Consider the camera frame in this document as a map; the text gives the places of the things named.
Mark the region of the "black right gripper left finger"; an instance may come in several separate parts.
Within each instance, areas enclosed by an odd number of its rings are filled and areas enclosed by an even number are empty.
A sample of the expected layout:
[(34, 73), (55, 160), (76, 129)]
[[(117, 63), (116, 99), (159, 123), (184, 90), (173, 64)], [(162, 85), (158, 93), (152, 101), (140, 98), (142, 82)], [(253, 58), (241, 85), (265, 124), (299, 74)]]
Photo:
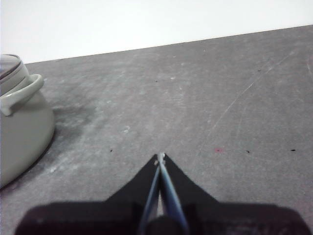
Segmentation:
[(135, 204), (145, 209), (153, 187), (158, 181), (158, 160), (154, 154), (139, 172), (105, 202), (115, 204)]

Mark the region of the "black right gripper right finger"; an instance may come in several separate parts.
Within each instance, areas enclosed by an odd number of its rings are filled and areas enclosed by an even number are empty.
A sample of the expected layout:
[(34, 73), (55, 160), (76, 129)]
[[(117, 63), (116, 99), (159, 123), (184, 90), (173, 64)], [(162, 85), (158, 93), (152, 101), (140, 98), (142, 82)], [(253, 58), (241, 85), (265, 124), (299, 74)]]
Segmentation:
[(166, 153), (163, 160), (180, 207), (185, 215), (196, 206), (216, 206), (218, 204), (214, 197), (195, 184)]

